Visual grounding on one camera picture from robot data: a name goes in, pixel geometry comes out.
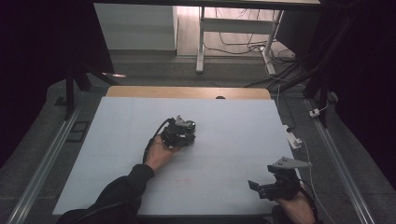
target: dark sleeve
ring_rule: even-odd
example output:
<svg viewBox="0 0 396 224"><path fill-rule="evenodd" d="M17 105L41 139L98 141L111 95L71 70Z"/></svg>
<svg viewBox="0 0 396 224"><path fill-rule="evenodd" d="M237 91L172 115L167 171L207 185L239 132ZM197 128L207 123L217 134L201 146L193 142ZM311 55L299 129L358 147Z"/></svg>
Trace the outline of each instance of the dark sleeve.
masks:
<svg viewBox="0 0 396 224"><path fill-rule="evenodd" d="M149 166L137 164L131 173L108 184L91 207L68 211L57 223L96 223L97 220L105 223L105 219L113 223L116 220L114 217L135 219L146 184L152 177L154 171Z"/></svg>

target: hand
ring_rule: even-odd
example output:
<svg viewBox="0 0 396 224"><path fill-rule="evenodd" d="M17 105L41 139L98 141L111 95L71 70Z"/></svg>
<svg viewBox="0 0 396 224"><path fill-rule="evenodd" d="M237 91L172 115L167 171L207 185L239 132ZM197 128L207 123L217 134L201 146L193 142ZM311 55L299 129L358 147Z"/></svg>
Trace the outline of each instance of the hand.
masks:
<svg viewBox="0 0 396 224"><path fill-rule="evenodd" d="M295 224L315 223L314 213L312 212L306 197L298 192L293 199L275 199L285 210L286 215Z"/></svg>
<svg viewBox="0 0 396 224"><path fill-rule="evenodd" d="M158 169L168 163L172 156L180 150L181 147L166 147L161 137L157 135L148 150L145 164L151 167L154 172L157 172Z"/></svg>

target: power strip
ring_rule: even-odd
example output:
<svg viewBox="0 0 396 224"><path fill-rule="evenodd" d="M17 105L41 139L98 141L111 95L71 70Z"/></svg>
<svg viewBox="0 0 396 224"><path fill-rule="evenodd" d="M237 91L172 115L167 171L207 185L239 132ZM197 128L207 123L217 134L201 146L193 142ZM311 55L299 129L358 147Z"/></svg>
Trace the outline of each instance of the power strip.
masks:
<svg viewBox="0 0 396 224"><path fill-rule="evenodd" d="M288 125L283 125L283 129L285 129L286 136L288 138L289 144L292 149L298 149L301 147L301 143L303 142L300 138L296 138L292 132L288 132Z"/></svg>

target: human hand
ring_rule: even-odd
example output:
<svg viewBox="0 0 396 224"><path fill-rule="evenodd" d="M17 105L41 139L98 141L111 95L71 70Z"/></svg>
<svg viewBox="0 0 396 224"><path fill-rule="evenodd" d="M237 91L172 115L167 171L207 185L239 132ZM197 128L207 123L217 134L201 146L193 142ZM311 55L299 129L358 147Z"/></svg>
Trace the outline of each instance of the human hand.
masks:
<svg viewBox="0 0 396 224"><path fill-rule="evenodd" d="M298 192L293 199L275 199L277 203L285 210L286 215L295 224L312 224L315 223L314 212L309 206L308 199Z"/></svg>
<svg viewBox="0 0 396 224"><path fill-rule="evenodd" d="M157 135L149 147L145 164L151 167L154 172L157 172L158 169L168 163L172 156L180 150L181 147L166 147L161 137Z"/></svg>

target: white wall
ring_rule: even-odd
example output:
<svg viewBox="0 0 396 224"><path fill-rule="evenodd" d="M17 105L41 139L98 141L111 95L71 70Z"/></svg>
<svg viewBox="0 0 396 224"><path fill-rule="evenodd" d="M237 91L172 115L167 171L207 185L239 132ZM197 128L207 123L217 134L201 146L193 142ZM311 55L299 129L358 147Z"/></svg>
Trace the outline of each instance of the white wall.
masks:
<svg viewBox="0 0 396 224"><path fill-rule="evenodd" d="M108 49L176 49L177 7L94 5Z"/></svg>

